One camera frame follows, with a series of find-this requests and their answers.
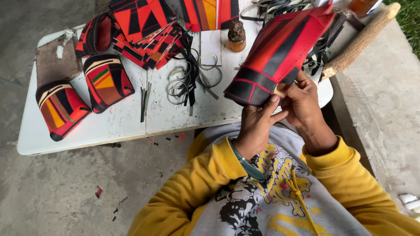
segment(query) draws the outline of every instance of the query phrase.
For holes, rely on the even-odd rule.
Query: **glue jar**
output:
[[[354,11],[359,18],[372,13],[382,0],[352,0],[349,9]]]

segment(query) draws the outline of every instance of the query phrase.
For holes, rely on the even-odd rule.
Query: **wrist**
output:
[[[339,141],[325,121],[315,126],[300,127],[297,130],[305,142],[307,152],[313,156],[320,156],[332,152]]]
[[[247,147],[242,145],[242,143],[239,142],[238,139],[232,140],[231,144],[244,159],[250,160],[254,156],[252,154],[249,154],[250,152],[247,150]]]

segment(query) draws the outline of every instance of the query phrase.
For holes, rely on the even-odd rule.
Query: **watch strap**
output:
[[[245,158],[243,158],[243,156],[241,156],[241,154],[239,154],[239,152],[233,146],[230,139],[229,139],[229,144],[230,144],[233,152],[235,153],[235,156],[237,157],[239,163],[241,163],[242,167],[247,172],[247,174],[250,175],[251,177],[259,180],[259,181],[265,180],[264,174],[261,173],[261,171],[257,170],[256,168],[254,168],[251,164],[248,163],[248,161]]]

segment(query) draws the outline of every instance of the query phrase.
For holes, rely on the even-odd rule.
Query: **wooden stick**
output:
[[[379,13],[350,43],[337,58],[325,64],[321,80],[330,78],[349,66],[356,57],[372,42],[382,29],[395,17],[401,8],[399,3],[392,3]]]

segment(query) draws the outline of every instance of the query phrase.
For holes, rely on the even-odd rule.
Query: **yellow drawstring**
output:
[[[290,180],[290,179],[286,179],[286,184],[287,184],[287,186],[289,186],[289,188],[292,191],[294,191],[294,196],[299,201],[300,205],[302,206],[303,211],[305,212],[306,217],[309,221],[309,225],[311,226],[311,229],[314,231],[316,236],[319,236],[319,232],[316,229],[315,224],[312,221],[311,216],[309,215],[308,208],[306,207],[305,203],[303,202],[302,193],[300,192],[299,187],[297,185],[296,175],[294,173],[294,165],[291,166],[291,178],[292,178],[293,181]]]

